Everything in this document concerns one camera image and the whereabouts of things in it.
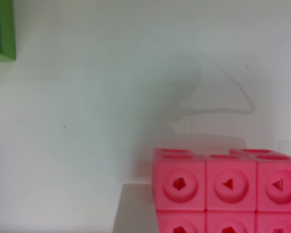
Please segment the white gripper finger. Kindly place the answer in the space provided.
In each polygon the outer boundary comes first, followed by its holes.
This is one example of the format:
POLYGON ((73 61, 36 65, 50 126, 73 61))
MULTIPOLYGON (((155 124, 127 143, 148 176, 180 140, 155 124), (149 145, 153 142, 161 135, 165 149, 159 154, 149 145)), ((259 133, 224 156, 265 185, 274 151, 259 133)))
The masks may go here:
POLYGON ((150 184, 123 186, 113 233, 159 233, 150 184))

